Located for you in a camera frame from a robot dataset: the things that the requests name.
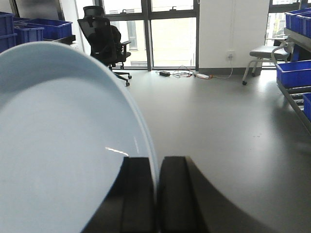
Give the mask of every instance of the white plate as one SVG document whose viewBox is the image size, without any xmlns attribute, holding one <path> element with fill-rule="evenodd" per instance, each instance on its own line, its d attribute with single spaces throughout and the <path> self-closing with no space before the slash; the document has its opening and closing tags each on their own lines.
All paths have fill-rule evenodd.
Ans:
<svg viewBox="0 0 311 233">
<path fill-rule="evenodd" d="M 157 161 L 144 120 L 109 69 L 70 46 L 0 54 L 0 232 L 78 233 L 123 157 Z"/>
</svg>

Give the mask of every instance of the blue plastic crate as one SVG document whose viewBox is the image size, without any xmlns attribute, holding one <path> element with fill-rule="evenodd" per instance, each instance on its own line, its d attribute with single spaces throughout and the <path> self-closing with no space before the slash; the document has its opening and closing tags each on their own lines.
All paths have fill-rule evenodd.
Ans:
<svg viewBox="0 0 311 233">
<path fill-rule="evenodd" d="M 301 15 L 303 13 L 311 12 L 311 8 L 295 10 L 285 13 L 285 20 L 286 20 L 286 28 L 299 33 L 299 21 L 297 15 Z"/>
<path fill-rule="evenodd" d="M 311 93 L 303 94 L 304 109 L 303 112 L 307 118 L 311 121 Z"/>
<path fill-rule="evenodd" d="M 36 18 L 23 23 L 33 27 L 43 27 L 43 38 L 45 39 L 57 40 L 72 35 L 72 22 Z"/>
<path fill-rule="evenodd" d="M 13 17 L 13 23 L 23 22 L 23 21 L 26 21 L 26 20 L 30 20 L 30 18 Z"/>
<path fill-rule="evenodd" d="M 13 34 L 13 14 L 0 12 L 0 36 Z"/>
<path fill-rule="evenodd" d="M 297 15 L 299 33 L 311 37 L 311 12 Z"/>
<path fill-rule="evenodd" d="M 43 41 L 43 31 L 44 28 L 15 25 L 14 32 L 17 33 L 17 36 L 15 37 L 16 45 L 28 42 Z"/>
<path fill-rule="evenodd" d="M 285 88 L 311 85 L 311 60 L 276 65 L 276 76 Z"/>
<path fill-rule="evenodd" d="M 16 36 L 16 33 L 0 36 L 0 52 L 3 52 L 16 45 L 15 36 Z"/>
</svg>

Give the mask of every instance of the black office chair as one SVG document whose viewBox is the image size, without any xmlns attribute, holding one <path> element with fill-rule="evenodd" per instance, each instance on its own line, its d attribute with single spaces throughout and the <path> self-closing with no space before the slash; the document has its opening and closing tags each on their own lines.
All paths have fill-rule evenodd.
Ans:
<svg viewBox="0 0 311 233">
<path fill-rule="evenodd" d="M 116 67 L 116 63 L 122 63 L 121 68 L 124 68 L 123 63 L 131 55 L 130 52 L 126 51 L 126 45 L 131 42 L 120 42 L 121 34 L 115 26 L 110 25 L 109 19 L 102 16 L 85 16 L 83 19 L 79 19 L 78 23 L 84 36 L 91 45 L 92 57 L 108 66 L 111 71 L 112 67 Z M 130 73 L 114 73 L 119 79 L 126 81 L 126 86 L 130 85 L 128 82 L 132 78 Z"/>
<path fill-rule="evenodd" d="M 105 10 L 101 6 L 85 6 L 83 7 L 84 17 L 88 16 L 105 16 Z"/>
</svg>

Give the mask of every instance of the gray floor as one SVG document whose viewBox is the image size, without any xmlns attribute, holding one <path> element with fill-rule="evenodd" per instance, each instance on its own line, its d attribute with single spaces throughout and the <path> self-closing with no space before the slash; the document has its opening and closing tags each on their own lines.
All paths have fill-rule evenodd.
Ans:
<svg viewBox="0 0 311 233">
<path fill-rule="evenodd" d="M 128 90 L 145 117 L 159 165 L 164 156 L 190 156 L 257 220 L 280 232 L 311 229 L 311 136 L 277 87 L 275 70 L 248 78 L 247 86 L 241 76 L 131 74 Z"/>
</svg>

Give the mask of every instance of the black cable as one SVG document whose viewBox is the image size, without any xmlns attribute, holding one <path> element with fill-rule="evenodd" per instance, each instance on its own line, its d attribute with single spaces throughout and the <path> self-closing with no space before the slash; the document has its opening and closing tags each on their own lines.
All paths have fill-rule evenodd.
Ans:
<svg viewBox="0 0 311 233">
<path fill-rule="evenodd" d="M 189 68 L 187 68 L 184 65 L 181 65 L 177 70 L 175 70 L 172 74 L 176 78 L 181 78 L 181 77 L 191 77 L 193 75 L 193 71 L 191 71 Z"/>
</svg>

